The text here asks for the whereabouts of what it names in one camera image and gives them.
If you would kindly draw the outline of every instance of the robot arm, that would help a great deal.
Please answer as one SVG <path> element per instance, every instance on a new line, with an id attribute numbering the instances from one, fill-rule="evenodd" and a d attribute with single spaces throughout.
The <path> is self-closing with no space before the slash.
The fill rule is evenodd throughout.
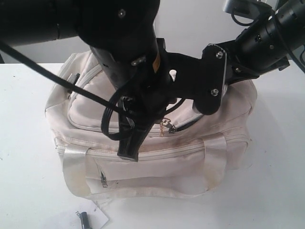
<path id="1" fill-rule="evenodd" d="M 135 161 L 151 127 L 173 111 L 166 110 L 173 99 L 182 98 L 174 108 L 193 99 L 200 113 L 211 115 L 226 85 L 284 69 L 289 50 L 305 43 L 305 2 L 290 0 L 276 15 L 258 2 L 259 16 L 236 40 L 208 45 L 201 59 L 169 53 L 153 30 L 159 5 L 160 0 L 3 0 L 0 40 L 21 45 L 79 36 L 90 45 L 116 89 L 102 132 L 120 141 L 118 156 Z M 109 133 L 114 110 L 123 111 L 115 134 Z"/>

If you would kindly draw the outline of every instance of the white bag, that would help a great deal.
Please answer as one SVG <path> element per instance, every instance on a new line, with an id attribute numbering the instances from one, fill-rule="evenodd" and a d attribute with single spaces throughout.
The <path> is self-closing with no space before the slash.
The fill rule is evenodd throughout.
<path id="1" fill-rule="evenodd" d="M 114 93 L 91 52 L 73 54 L 59 76 L 74 83 L 78 73 L 77 86 L 106 100 Z M 65 181 L 76 196 L 188 198 L 216 187 L 227 169 L 239 167 L 249 141 L 246 120 L 256 97 L 252 81 L 231 85 L 219 111 L 210 116 L 196 114 L 193 101 L 186 100 L 166 116 L 167 126 L 177 131 L 154 125 L 140 148 L 139 162 L 117 156 L 119 143 L 100 130 L 104 107 L 94 101 L 55 85 L 46 118 Z M 110 131 L 118 131 L 115 114 Z"/>

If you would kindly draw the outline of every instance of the label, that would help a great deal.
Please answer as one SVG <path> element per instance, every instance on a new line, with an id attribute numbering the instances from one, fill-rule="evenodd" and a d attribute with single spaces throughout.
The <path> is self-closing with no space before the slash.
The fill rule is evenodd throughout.
<path id="1" fill-rule="evenodd" d="M 159 54 L 159 51 L 158 51 L 157 57 L 154 60 L 154 62 L 152 63 L 154 73 L 157 73 L 157 71 L 159 70 L 160 62 L 161 62 L 161 58 L 160 58 L 160 54 Z"/>

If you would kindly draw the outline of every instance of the white table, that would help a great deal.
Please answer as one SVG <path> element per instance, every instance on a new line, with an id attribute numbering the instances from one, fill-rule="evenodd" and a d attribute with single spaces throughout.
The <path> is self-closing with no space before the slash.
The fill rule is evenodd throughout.
<path id="1" fill-rule="evenodd" d="M 43 66 L 57 72 L 61 64 Z M 66 188 L 44 118 L 53 83 L 21 64 L 0 65 L 0 75 L 0 228 L 39 229 L 82 201 Z M 305 228 L 305 75 L 292 64 L 255 84 L 252 142 L 240 170 L 195 199 L 114 201 L 105 228 Z"/>

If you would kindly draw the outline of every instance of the paper tag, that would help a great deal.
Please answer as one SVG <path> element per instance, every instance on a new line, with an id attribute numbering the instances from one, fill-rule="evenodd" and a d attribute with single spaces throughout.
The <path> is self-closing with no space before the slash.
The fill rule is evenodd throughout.
<path id="1" fill-rule="evenodd" d="M 87 212 L 92 229 L 101 229 L 109 220 L 91 200 L 84 200 L 79 206 L 50 217 L 41 229 L 79 229 L 81 228 L 81 219 L 77 212 Z"/>

